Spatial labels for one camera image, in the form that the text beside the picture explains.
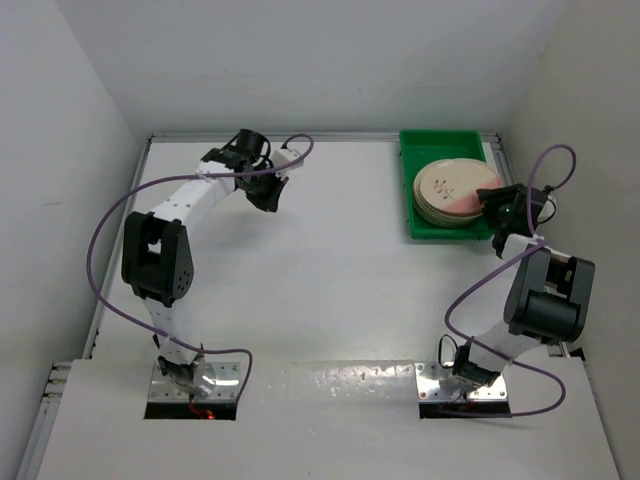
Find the cream pink plate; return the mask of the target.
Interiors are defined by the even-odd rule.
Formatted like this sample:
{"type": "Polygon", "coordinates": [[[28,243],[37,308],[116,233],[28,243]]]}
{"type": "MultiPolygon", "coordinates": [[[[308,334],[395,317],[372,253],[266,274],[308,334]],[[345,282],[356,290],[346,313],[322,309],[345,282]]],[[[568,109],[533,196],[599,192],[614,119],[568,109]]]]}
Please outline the cream pink plate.
{"type": "Polygon", "coordinates": [[[436,226],[464,227],[482,216],[477,191],[503,186],[501,175],[486,162],[469,158],[438,160],[416,174],[413,207],[436,226]]]}

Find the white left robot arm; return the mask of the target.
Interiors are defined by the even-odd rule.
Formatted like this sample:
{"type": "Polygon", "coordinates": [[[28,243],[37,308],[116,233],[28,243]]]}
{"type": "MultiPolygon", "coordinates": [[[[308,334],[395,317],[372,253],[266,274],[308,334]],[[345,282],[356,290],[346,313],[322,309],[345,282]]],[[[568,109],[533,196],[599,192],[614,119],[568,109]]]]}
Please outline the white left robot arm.
{"type": "Polygon", "coordinates": [[[190,236],[236,191],[257,209],[276,212],[290,170],[302,161],[301,153],[288,145],[272,149],[266,137],[242,129],[224,146],[207,152],[194,178],[166,200],[126,218],[122,279],[149,312],[161,373],[190,396],[204,397],[213,387],[185,301],[195,275],[190,236]]]}

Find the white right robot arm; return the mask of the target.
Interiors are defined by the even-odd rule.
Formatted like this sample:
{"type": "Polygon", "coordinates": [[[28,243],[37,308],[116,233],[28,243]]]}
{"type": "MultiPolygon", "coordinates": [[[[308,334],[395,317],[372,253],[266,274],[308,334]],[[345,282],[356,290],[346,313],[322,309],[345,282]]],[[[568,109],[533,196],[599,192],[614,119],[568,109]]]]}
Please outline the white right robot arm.
{"type": "Polygon", "coordinates": [[[524,353],[542,345],[571,343],[584,329],[595,264],[552,249],[537,234],[539,224],[556,212],[554,190],[553,186],[539,190],[516,184],[475,193],[494,231],[496,254],[501,257],[509,247],[516,248],[517,254],[465,290],[445,312],[446,328],[465,341],[457,347],[446,374],[460,393],[492,385],[506,366],[523,368],[518,358],[524,353]],[[517,271],[502,319],[476,336],[454,327],[452,314],[457,307],[510,267],[517,271]]]}

